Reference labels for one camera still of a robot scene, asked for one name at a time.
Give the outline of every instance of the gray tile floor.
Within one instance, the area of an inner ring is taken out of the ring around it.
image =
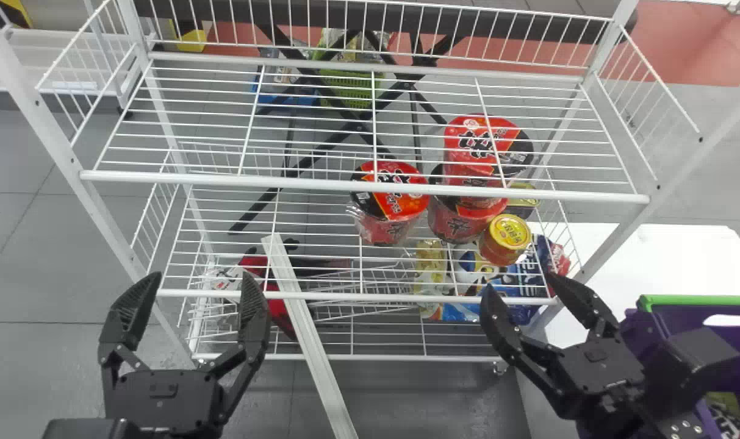
[[[673,89],[704,131],[740,95],[722,87]],[[99,120],[83,142],[107,130]],[[77,147],[86,166],[96,151]],[[102,192],[130,235],[146,191],[119,185]],[[740,234],[740,127],[678,195],[654,222],[726,224]],[[570,219],[619,217],[570,206]],[[127,284],[24,118],[0,111],[0,437],[36,437],[49,418],[101,413],[97,323]],[[153,365],[175,364],[155,326],[140,353]],[[529,437],[512,374],[496,378],[486,366],[462,364],[347,362],[334,369],[363,437]],[[230,436],[328,437],[305,365],[267,362],[228,426]]]

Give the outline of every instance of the white surface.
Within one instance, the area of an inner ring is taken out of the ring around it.
[[[615,224],[570,225],[579,253],[588,258]],[[740,295],[740,237],[725,226],[645,224],[587,284],[622,320],[641,294]],[[566,310],[545,328],[560,347],[581,343],[586,330]],[[559,419],[536,387],[520,373],[520,391],[534,439],[576,438],[572,421]]]

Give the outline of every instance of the instant noodle cup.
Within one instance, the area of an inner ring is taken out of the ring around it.
[[[351,177],[353,181],[375,181],[375,165],[365,162]],[[426,178],[405,162],[378,161],[378,181],[397,184],[426,184]],[[429,204],[429,195],[351,192],[351,206],[359,235],[369,244],[396,245]]]
[[[530,138],[507,119],[482,114],[459,116],[445,129],[445,184],[503,187],[501,175],[509,184],[508,179],[531,164],[533,152]]]

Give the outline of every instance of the white shelf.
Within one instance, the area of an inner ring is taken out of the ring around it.
[[[420,167],[425,175],[444,160],[445,126],[422,107],[411,109],[406,94],[397,99],[383,97],[397,81],[393,74],[381,77],[378,73],[375,98],[371,98],[372,90],[360,87],[330,87],[338,95],[364,91],[366,98],[352,102],[377,111],[376,117],[370,116],[372,111],[364,112],[363,127],[347,127],[347,120],[336,109],[311,102],[314,97],[307,90],[313,87],[297,86],[287,95],[307,105],[264,104],[278,94],[253,91],[258,69],[256,65],[211,68],[180,62],[172,67],[153,62],[145,72],[150,82],[140,83],[131,100],[129,111],[134,117],[119,120],[94,170],[82,173],[82,178],[317,188],[348,180],[362,162],[389,158],[384,148],[398,160]],[[539,76],[492,80],[453,76],[448,70],[415,85],[445,121],[471,113],[488,114],[521,128],[534,145],[535,161],[515,180],[534,184],[541,191],[538,197],[648,202],[636,190],[584,89],[576,86],[574,91],[573,84]],[[167,120],[159,119],[153,105],[163,109]],[[571,106],[576,107],[573,115],[566,112]],[[561,137],[551,140],[558,132]],[[339,140],[330,139],[339,135]],[[177,164],[165,162],[171,154],[180,157]],[[308,162],[307,167],[298,167],[301,160]],[[174,169],[178,175],[161,175]],[[373,182],[362,184],[379,187]],[[507,189],[481,190],[510,195]]]
[[[26,76],[31,84],[36,84],[58,56],[66,49],[69,56],[59,64],[43,83],[40,92],[45,94],[69,94],[75,89],[80,94],[96,96],[107,85],[112,76],[111,62],[123,59],[130,47],[128,37],[121,34],[107,34],[107,48],[102,48],[96,36],[91,33],[77,33],[64,30],[38,30],[10,28],[9,43],[20,62],[26,68]],[[118,72],[118,83],[122,90],[133,86],[127,82],[128,72]],[[0,80],[0,91],[6,91]],[[105,95],[116,96],[113,87],[107,87]]]
[[[140,227],[132,243],[139,255],[151,255],[159,236],[175,234],[169,253],[160,297],[184,297],[180,325],[188,327],[186,336],[194,358],[209,359],[236,334],[235,301],[241,291],[212,289],[219,280],[217,269],[231,269],[245,255],[264,256],[261,238],[272,233],[281,239],[299,241],[290,252],[299,260],[334,262],[339,269],[298,275],[297,281],[308,299],[314,321],[327,353],[333,359],[404,359],[409,361],[496,361],[478,323],[439,322],[422,319],[416,302],[410,299],[414,286],[442,287],[440,283],[417,280],[417,243],[432,240],[426,212],[417,220],[411,234],[397,247],[374,247],[359,238],[353,217],[347,212],[348,195],[334,191],[283,190],[264,208],[242,233],[228,229],[249,212],[261,191],[236,187],[192,187],[185,200],[177,230],[157,230],[167,222],[177,186],[153,187]],[[532,230],[563,246],[571,261],[570,272],[581,268],[561,203],[545,201],[528,220]],[[442,259],[446,289],[464,291],[469,282],[459,281],[451,270],[455,248],[443,244]],[[524,259],[526,264],[540,264]],[[266,259],[245,262],[256,275],[273,273]],[[266,276],[259,277],[263,283]],[[268,298],[293,297],[292,291],[278,291],[264,284]],[[530,287],[537,298],[507,298],[509,305],[551,305],[545,286]],[[462,296],[415,296],[421,300],[455,302]],[[273,331],[272,359],[300,359],[298,345],[278,330]]]

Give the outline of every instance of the blue item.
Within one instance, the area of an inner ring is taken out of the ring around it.
[[[543,235],[537,235],[534,245],[526,250],[526,258],[522,262],[507,267],[506,272],[490,279],[476,295],[482,297],[492,288],[502,297],[547,297],[548,293],[543,287],[545,283],[540,269],[541,266],[548,266],[546,239]],[[465,270],[475,269],[475,261],[472,258],[461,259],[459,264]],[[442,321],[478,322],[479,307],[477,303],[444,303]],[[511,319],[517,325],[528,325],[538,308],[540,308],[539,305],[508,306]]]

